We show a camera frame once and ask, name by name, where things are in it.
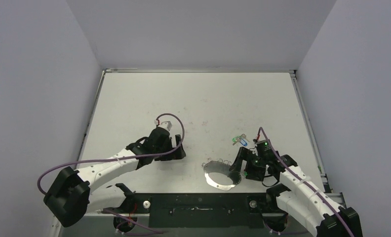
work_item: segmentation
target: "white table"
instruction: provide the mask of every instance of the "white table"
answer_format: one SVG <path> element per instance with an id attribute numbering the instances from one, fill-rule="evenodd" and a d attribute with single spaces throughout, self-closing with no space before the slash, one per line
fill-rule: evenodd
<path id="1" fill-rule="evenodd" d="M 154 161 L 107 185 L 124 183 L 141 193 L 225 192 L 206 183 L 201 164 L 208 158 L 233 162 L 238 147 L 232 138 L 245 133 L 252 139 L 262 126 L 280 154 L 294 158 L 323 189 L 289 73 L 107 73 L 80 159 L 115 155 L 148 136 L 161 113 L 183 121 L 187 157 Z M 162 119 L 172 122 L 171 134 L 181 133 L 174 118 Z M 243 179 L 228 192 L 264 191 L 260 182 Z"/>

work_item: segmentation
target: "screw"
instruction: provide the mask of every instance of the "screw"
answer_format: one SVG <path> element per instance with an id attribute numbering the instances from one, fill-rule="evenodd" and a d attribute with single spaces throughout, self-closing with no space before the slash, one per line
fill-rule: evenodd
<path id="1" fill-rule="evenodd" d="M 143 207 L 146 208 L 146 209 L 148 209 L 149 207 L 151 207 L 151 202 L 149 202 L 149 201 L 144 201 L 144 202 L 143 202 Z"/>
<path id="2" fill-rule="evenodd" d="M 257 201 L 255 201 L 255 200 L 250 201 L 249 202 L 249 206 L 252 207 L 252 208 L 257 207 Z"/>

